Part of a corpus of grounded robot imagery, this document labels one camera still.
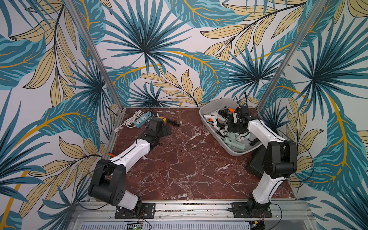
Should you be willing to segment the large white glue gun blue trigger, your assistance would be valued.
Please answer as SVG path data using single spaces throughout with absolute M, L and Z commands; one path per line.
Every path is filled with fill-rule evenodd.
M 223 121 L 223 117 L 217 113 L 205 114 L 203 118 L 208 122 L 212 122 L 213 124 L 217 124 L 219 121 Z

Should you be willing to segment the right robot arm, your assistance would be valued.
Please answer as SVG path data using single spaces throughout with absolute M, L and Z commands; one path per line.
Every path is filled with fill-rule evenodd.
M 230 108 L 229 111 L 232 118 L 228 120 L 228 131 L 252 134 L 263 144 L 261 151 L 264 152 L 262 161 L 264 172 L 247 203 L 238 207 L 232 203 L 228 211 L 232 213 L 245 211 L 251 217 L 266 214 L 277 188 L 296 172 L 297 144 L 282 138 L 260 118 L 252 116 L 247 105 L 241 105 L 234 110 Z

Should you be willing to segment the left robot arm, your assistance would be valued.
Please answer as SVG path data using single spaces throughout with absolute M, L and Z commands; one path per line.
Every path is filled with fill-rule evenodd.
M 112 206 L 137 212 L 141 201 L 126 189 L 126 175 L 132 166 L 160 143 L 160 138 L 171 135 L 171 128 L 162 118 L 150 120 L 145 133 L 119 155 L 100 160 L 91 179 L 88 195 Z

